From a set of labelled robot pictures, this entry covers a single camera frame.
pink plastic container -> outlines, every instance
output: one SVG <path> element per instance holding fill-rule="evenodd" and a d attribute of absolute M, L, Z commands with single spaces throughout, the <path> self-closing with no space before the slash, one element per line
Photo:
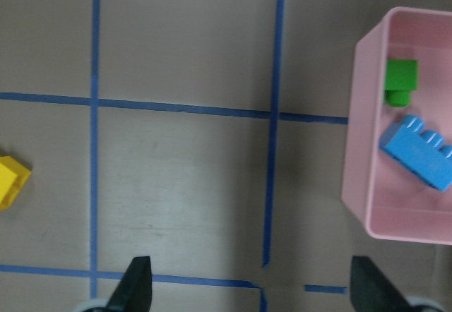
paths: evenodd
<path fill-rule="evenodd" d="M 411 105 L 383 104 L 386 60 L 419 61 Z M 356 46 L 344 203 L 379 239 L 452 244 L 452 186 L 428 187 L 378 148 L 381 134 L 406 114 L 452 144 L 452 13 L 394 8 Z"/>

blue grid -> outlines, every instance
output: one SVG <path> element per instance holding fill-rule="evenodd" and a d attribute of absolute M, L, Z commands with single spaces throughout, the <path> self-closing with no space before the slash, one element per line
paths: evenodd
<path fill-rule="evenodd" d="M 280 69 L 283 43 L 283 21 L 285 0 L 277 0 L 275 37 L 273 49 L 273 77 L 270 111 L 256 111 L 248 109 L 230 109 L 223 107 L 205 107 L 186 104 L 167 104 L 158 102 L 134 102 L 128 100 L 109 100 L 99 98 L 99 46 L 100 46 L 100 0 L 93 0 L 92 14 L 92 46 L 91 46 L 91 94 L 90 98 L 66 97 L 59 95 L 38 95 L 14 92 L 0 92 L 0 100 L 15 100 L 21 102 L 44 102 L 48 104 L 72 104 L 90 107 L 90 269 L 66 270 L 57 268 L 39 268 L 31 266 L 0 265 L 0 272 L 13 272 L 34 275 L 55 275 L 63 277 L 83 277 L 90 279 L 90 296 L 97 296 L 98 279 L 122 278 L 121 272 L 104 272 L 97 270 L 97 135 L 99 107 L 113 107 L 125 109 L 140 109 L 149 111 L 186 112 L 193 114 L 209 114 L 216 116 L 235 116 L 269 120 L 268 137 L 268 165 L 266 181 L 266 200 L 264 215 L 264 235 L 262 265 L 270 264 L 271 234 L 273 220 L 273 192 L 275 183 L 275 161 L 278 141 L 279 121 L 298 121 L 307 123 L 347 124 L 347 118 L 336 116 L 313 116 L 308 114 L 293 114 L 279 111 Z M 244 289 L 258 289 L 260 291 L 260 311 L 265 312 L 267 301 L 264 288 L 246 280 L 222 280 L 198 277 L 179 277 L 170 275 L 154 275 L 154 282 L 175 284 L 192 284 L 215 287 L 235 287 Z M 346 287 L 321 285 L 305 285 L 306 292 L 321 292 L 328 294 L 347 294 Z"/>

black object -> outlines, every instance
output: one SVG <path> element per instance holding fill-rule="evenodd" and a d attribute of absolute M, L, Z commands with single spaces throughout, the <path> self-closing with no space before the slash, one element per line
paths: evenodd
<path fill-rule="evenodd" d="M 85 312 L 149 312 L 153 299 L 149 257 L 135 257 L 107 305 Z"/>
<path fill-rule="evenodd" d="M 411 306 L 369 257 L 352 258 L 350 300 L 356 312 L 441 312 L 431 306 Z"/>

green building block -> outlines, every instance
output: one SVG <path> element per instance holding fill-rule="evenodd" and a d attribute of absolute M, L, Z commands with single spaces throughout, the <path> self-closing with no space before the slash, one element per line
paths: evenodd
<path fill-rule="evenodd" d="M 393 107 L 410 104 L 410 93 L 417 89 L 417 60 L 388 59 L 384 88 L 385 103 Z"/>

blue block stud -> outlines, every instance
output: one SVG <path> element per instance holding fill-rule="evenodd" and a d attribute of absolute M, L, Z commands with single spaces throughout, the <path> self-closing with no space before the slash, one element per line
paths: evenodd
<path fill-rule="evenodd" d="M 436 131 L 422 132 L 424 122 L 408 114 L 380 138 L 380 148 L 427 185 L 444 192 L 452 184 L 452 146 Z"/>

